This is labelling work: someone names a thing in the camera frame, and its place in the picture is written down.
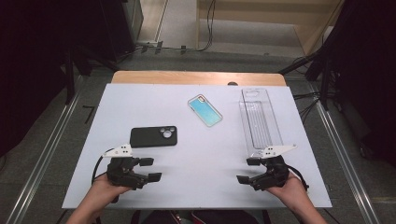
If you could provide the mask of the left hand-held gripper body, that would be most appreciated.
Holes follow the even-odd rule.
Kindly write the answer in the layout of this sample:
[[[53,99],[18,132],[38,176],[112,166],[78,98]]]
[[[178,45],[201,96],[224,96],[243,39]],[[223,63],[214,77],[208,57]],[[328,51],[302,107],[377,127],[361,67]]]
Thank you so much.
[[[110,158],[106,175],[114,186],[123,186],[131,189],[142,189],[148,183],[147,175],[140,175],[133,171],[139,165],[141,158],[133,156],[133,150],[129,144],[109,149],[103,154],[104,158]]]

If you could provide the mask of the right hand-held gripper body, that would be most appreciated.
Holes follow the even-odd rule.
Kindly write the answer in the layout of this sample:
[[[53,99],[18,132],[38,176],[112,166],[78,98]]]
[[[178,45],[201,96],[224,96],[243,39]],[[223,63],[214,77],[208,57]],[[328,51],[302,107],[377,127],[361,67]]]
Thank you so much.
[[[251,158],[260,158],[261,165],[266,168],[266,172],[263,175],[252,177],[251,186],[255,190],[282,187],[290,173],[282,155],[295,148],[297,148],[296,145],[269,146],[256,152]]]

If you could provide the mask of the black phone case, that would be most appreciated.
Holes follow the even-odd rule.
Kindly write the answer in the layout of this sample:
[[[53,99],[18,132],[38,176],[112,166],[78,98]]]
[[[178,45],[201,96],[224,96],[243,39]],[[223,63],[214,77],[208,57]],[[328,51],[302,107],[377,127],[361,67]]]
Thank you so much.
[[[176,126],[132,128],[130,145],[138,147],[170,147],[177,144]]]

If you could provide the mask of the clear plastic bin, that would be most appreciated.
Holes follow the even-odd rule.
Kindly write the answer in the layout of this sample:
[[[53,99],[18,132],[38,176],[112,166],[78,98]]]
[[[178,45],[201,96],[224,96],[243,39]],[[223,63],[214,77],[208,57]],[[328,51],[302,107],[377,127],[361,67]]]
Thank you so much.
[[[267,90],[242,89],[239,108],[248,156],[262,159],[278,156],[283,141]]]

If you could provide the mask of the blue phone case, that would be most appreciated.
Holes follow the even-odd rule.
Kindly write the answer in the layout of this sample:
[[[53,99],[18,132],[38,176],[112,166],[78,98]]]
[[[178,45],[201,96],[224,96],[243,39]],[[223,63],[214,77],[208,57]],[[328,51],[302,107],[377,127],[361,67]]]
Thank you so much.
[[[191,98],[188,105],[207,127],[212,127],[222,121],[220,112],[202,94]]]

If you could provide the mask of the person's right hand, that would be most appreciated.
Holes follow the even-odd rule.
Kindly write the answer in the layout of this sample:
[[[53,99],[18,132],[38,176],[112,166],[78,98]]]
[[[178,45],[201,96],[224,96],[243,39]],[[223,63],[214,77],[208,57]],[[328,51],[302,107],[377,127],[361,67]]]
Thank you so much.
[[[293,173],[289,173],[283,187],[271,187],[266,191],[275,195],[289,209],[302,208],[309,201],[302,181]]]

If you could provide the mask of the person's left hand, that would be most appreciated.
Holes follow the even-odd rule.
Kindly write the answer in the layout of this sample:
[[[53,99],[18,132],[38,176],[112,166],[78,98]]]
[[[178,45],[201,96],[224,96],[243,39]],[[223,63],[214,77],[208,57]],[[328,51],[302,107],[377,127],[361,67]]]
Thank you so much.
[[[105,208],[119,195],[131,190],[131,188],[123,186],[114,186],[108,180],[107,175],[96,177],[87,193],[87,199],[96,209]]]

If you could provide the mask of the white table board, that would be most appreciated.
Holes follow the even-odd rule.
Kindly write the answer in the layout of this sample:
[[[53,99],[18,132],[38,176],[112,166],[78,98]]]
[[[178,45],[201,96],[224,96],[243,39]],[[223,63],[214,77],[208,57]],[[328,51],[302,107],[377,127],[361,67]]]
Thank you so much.
[[[240,115],[240,86],[109,84],[96,111],[76,170],[64,198],[75,208],[109,161],[103,153],[130,140],[134,127],[177,127],[173,147],[139,148],[136,157],[151,157],[139,174],[161,173],[157,183],[128,191],[116,206],[125,209],[264,209],[280,201],[266,191],[241,185],[238,175],[259,175],[261,166],[247,164],[247,145]],[[222,121],[207,127],[188,101],[202,94],[220,112]]]

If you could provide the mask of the wooden table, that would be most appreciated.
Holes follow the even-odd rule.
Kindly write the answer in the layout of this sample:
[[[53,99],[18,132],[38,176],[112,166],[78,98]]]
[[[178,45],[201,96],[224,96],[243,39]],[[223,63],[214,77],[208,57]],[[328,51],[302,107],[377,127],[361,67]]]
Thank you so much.
[[[177,84],[177,85],[228,85],[238,86],[285,86],[280,74],[192,72],[192,71],[118,71],[112,83]]]

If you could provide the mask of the black metal stand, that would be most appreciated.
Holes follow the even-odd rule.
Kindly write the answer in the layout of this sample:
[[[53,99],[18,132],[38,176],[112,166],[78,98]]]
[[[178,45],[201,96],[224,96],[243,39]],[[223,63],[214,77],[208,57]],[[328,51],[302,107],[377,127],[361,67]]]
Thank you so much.
[[[326,40],[315,52],[295,60],[291,65],[278,71],[280,75],[284,76],[291,71],[310,63],[304,76],[308,81],[315,81],[318,77],[321,77],[319,101],[325,110],[328,109],[327,94],[331,75],[331,60],[329,56],[331,45],[332,43]]]
[[[67,46],[64,49],[64,77],[67,89],[65,103],[67,105],[69,105],[72,99],[77,95],[74,68],[77,68],[82,76],[88,77],[93,69],[89,60],[94,60],[113,72],[120,71],[114,63],[106,60],[87,47],[82,45]]]

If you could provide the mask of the dark curtain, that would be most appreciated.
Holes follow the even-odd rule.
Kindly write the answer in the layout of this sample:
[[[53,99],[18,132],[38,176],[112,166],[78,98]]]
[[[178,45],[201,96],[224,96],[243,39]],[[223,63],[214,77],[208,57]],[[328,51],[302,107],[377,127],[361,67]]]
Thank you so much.
[[[70,83],[65,56],[93,39],[100,0],[0,0],[0,157]]]
[[[396,0],[345,0],[329,40],[335,87],[362,155],[396,167]]]

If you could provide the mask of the dark cabinet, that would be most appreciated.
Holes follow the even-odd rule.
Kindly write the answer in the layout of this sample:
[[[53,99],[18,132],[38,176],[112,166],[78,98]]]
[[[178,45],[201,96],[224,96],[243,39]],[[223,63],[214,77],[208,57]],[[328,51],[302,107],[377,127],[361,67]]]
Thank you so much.
[[[144,20],[140,0],[101,0],[113,61],[135,50]]]

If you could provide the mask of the light wooden shelf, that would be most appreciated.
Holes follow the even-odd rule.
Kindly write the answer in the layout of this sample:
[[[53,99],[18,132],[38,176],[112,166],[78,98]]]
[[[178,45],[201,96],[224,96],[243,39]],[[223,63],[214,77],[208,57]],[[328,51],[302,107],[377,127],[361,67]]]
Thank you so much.
[[[345,0],[215,0],[215,19],[293,24],[305,55],[335,24]]]

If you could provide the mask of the metal floor rail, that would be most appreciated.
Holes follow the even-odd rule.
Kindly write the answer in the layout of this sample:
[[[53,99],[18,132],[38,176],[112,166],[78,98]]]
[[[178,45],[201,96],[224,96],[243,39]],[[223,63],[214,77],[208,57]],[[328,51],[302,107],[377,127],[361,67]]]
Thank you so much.
[[[358,176],[352,160],[348,156],[347,149],[340,137],[340,134],[336,130],[332,116],[320,101],[321,96],[321,93],[315,96],[315,98],[318,99],[316,102],[316,108],[321,117],[323,126],[330,137],[333,149],[335,150],[337,159],[340,162],[346,177],[346,181],[351,189],[353,198],[361,211],[364,222],[365,224],[381,224],[381,221],[373,207],[372,201]]]
[[[70,103],[65,105],[63,111],[58,118],[54,128],[51,131],[49,139],[44,146],[33,171],[30,173],[29,178],[21,189],[18,200],[15,202],[10,215],[7,218],[6,224],[21,224],[31,201],[35,197],[35,193],[41,183],[44,174],[50,164],[57,146],[63,136],[64,130],[75,110],[75,107],[80,98],[80,93],[82,88],[86,83],[86,78],[83,76],[78,76],[77,82],[75,84],[75,95],[71,98]]]

